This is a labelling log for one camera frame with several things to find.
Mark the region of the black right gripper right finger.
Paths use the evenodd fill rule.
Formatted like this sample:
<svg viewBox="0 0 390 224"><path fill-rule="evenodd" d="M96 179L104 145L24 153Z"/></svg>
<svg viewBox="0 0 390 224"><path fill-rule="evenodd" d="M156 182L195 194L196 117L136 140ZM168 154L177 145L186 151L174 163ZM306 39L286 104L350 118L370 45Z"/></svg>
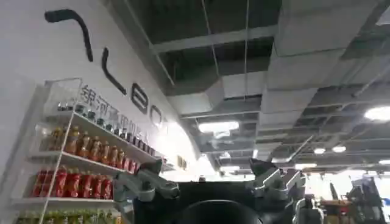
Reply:
<svg viewBox="0 0 390 224"><path fill-rule="evenodd" d="M304 198L305 176L300 170L284 171L269 161L249 158L255 179L246 182L246 188L256 198L298 201Z"/></svg>

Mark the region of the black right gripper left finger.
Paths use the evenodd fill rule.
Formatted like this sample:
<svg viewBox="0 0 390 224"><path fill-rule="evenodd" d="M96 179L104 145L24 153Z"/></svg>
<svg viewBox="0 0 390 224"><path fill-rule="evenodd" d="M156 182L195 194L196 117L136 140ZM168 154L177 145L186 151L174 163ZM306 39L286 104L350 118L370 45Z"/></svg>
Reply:
<svg viewBox="0 0 390 224"><path fill-rule="evenodd" d="M167 199L180 195L179 185L159 176L162 159L144 163L134 173L122 172L113 179L113 199L115 202L152 201L156 193Z"/></svg>

